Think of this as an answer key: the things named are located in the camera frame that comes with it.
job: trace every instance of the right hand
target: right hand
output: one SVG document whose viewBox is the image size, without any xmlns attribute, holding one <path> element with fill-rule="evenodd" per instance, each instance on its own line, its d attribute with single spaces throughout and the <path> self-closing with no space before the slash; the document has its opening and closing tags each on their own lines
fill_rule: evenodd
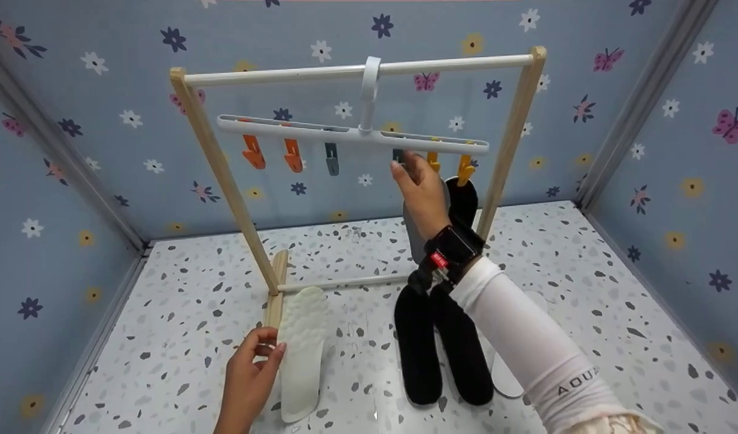
<svg viewBox="0 0 738 434">
<path fill-rule="evenodd" d="M 427 161 L 411 151 L 404 151 L 407 170 L 395 160 L 391 162 L 393 179 L 399 184 L 412 220 L 425 240 L 432 239 L 449 222 L 444 191 L 438 173 Z"/>
</svg>

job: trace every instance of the plastic clothespin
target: plastic clothespin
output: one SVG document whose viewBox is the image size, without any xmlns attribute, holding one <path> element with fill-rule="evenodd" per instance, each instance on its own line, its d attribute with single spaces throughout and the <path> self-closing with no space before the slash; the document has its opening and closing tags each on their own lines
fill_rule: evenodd
<svg viewBox="0 0 738 434">
<path fill-rule="evenodd" d="M 339 175 L 339 162 L 336 159 L 336 143 L 325 143 L 326 146 L 326 167 L 329 169 L 329 175 Z"/>
<path fill-rule="evenodd" d="M 471 156 L 460 156 L 458 165 L 458 187 L 463 187 L 471 178 L 476 168 L 471 165 Z"/>
<path fill-rule="evenodd" d="M 425 156 L 425 160 L 438 173 L 438 170 L 441 169 L 441 163 L 438 162 L 438 152 L 429 152 Z"/>
<path fill-rule="evenodd" d="M 248 122 L 245 119 L 240 119 L 239 122 Z M 249 134 L 243 134 L 243 140 L 245 141 L 246 149 L 243 151 L 243 157 L 251 163 L 253 168 L 262 170 L 267 166 L 265 163 L 265 157 L 262 155 L 262 150 L 259 149 L 259 141 L 256 140 L 256 136 Z"/>
<path fill-rule="evenodd" d="M 393 150 L 393 159 L 396 160 L 397 163 L 400 165 L 404 165 L 404 150 L 403 149 L 394 149 Z"/>
<path fill-rule="evenodd" d="M 294 139 L 284 139 L 283 141 L 286 142 L 286 155 L 283 156 L 286 159 L 286 164 L 289 165 L 292 172 L 300 173 L 302 171 L 300 146 L 297 145 L 297 141 Z"/>
</svg>

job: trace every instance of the insole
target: insole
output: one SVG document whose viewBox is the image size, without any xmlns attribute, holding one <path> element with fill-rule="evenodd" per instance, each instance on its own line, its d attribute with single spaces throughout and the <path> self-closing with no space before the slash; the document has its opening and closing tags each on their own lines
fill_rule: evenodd
<svg viewBox="0 0 738 434">
<path fill-rule="evenodd" d="M 543 295 L 537 291 L 527 291 L 524 294 L 534 301 L 543 312 L 548 310 L 548 305 Z M 493 367 L 490 369 L 490 373 L 493 377 L 495 390 L 506 398 L 520 398 L 524 395 L 524 388 L 516 381 L 516 377 L 513 376 L 500 354 L 497 354 L 495 350 L 492 350 L 492 352 L 495 354 L 495 360 L 493 360 Z"/>
<path fill-rule="evenodd" d="M 463 187 L 458 187 L 458 177 L 446 181 L 449 191 L 449 219 L 452 224 L 470 228 L 476 219 L 476 209 L 479 208 L 479 195 L 471 180 L 466 181 Z"/>
<path fill-rule="evenodd" d="M 447 189 L 447 184 L 444 184 L 444 180 L 441 181 L 441 190 L 444 191 L 444 206 L 446 206 L 447 209 L 450 208 L 450 198 L 449 198 L 449 190 Z M 409 210 L 407 209 L 407 204 L 404 203 L 404 208 L 402 211 L 402 216 L 404 217 L 404 225 L 407 228 L 407 236 L 409 236 L 409 249 L 412 254 L 412 260 L 415 261 L 416 264 L 419 264 L 420 261 L 425 257 L 425 252 L 423 247 L 425 246 L 425 239 L 422 238 L 420 235 L 420 231 L 418 230 L 418 227 L 415 225 L 415 221 L 412 220 L 411 215 L 409 214 Z"/>
<path fill-rule="evenodd" d="M 283 422 L 302 420 L 318 406 L 328 308 L 326 295 L 316 286 L 284 299 L 278 329 L 278 342 L 286 343 L 279 369 Z"/>
<path fill-rule="evenodd" d="M 441 397 L 433 318 L 429 296 L 407 285 L 399 293 L 393 313 L 399 337 L 404 390 L 412 404 L 427 406 Z"/>
<path fill-rule="evenodd" d="M 492 401 L 493 382 L 484 358 L 476 325 L 455 300 L 449 297 L 444 281 L 430 290 L 430 312 L 447 354 L 452 379 L 463 401 L 483 406 Z"/>
</svg>

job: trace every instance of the floral wallpaper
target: floral wallpaper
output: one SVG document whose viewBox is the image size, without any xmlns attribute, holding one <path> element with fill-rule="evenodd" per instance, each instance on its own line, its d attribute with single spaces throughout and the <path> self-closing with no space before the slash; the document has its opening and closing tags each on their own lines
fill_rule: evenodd
<svg viewBox="0 0 738 434">
<path fill-rule="evenodd" d="M 236 231 L 168 81 L 188 72 L 549 57 L 504 204 L 573 198 L 667 23 L 674 2 L 287 2 L 0 0 L 0 52 L 145 238 Z M 518 69 L 419 71 L 380 80 L 374 127 L 490 141 L 471 180 L 487 192 Z M 212 87 L 222 113 L 355 126 L 360 80 Z M 259 228 L 400 215 L 391 150 L 216 132 Z M 454 176 L 458 156 L 439 156 Z"/>
<path fill-rule="evenodd" d="M 39 431 L 135 259 L 0 105 L 0 432 Z"/>
<path fill-rule="evenodd" d="M 718 3 L 592 215 L 738 389 L 738 3 Z"/>
</svg>

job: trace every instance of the left hand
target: left hand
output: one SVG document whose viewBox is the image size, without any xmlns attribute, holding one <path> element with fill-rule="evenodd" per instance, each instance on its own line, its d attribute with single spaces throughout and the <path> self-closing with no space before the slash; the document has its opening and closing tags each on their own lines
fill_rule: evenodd
<svg viewBox="0 0 738 434">
<path fill-rule="evenodd" d="M 222 409 L 214 434 L 248 432 L 262 412 L 286 351 L 286 343 L 277 344 L 277 338 L 278 330 L 274 327 L 255 328 L 227 362 Z M 255 363 L 255 356 L 267 360 Z"/>
</svg>

